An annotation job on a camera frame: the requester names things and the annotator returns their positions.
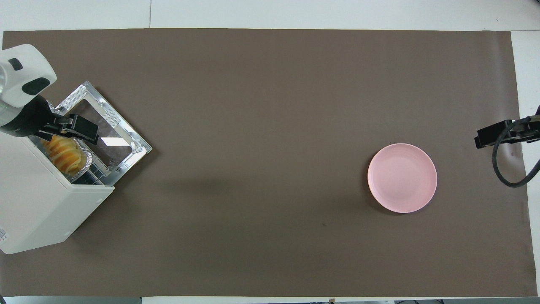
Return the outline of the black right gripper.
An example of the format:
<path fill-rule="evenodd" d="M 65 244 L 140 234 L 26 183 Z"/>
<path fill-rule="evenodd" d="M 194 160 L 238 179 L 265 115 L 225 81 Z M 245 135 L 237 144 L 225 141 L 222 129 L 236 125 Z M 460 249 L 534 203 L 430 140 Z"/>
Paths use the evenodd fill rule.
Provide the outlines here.
<path fill-rule="evenodd" d="M 516 136 L 516 142 L 527 142 L 530 144 L 540 139 L 540 106 L 538 106 L 534 115 L 527 116 L 526 118 L 530 120 L 528 122 L 516 124 L 515 127 L 513 127 L 513 132 Z M 479 129 L 478 136 L 475 137 L 476 148 L 482 149 L 484 147 L 493 146 L 501 132 L 513 122 L 513 120 L 503 120 Z"/>

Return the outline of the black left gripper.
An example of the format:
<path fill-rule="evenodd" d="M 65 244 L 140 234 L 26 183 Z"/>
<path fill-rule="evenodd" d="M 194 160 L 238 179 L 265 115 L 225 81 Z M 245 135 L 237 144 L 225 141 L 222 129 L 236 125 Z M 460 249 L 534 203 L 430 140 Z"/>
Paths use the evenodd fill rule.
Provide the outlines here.
<path fill-rule="evenodd" d="M 70 138 L 70 133 L 80 139 L 97 145 L 99 126 L 88 119 L 70 114 L 69 133 L 62 133 L 62 126 L 56 119 L 62 116 L 51 110 L 50 104 L 42 96 L 35 96 L 21 112 L 9 123 L 0 127 L 3 133 L 14 137 L 38 136 L 44 140 L 52 140 L 52 136 Z"/>

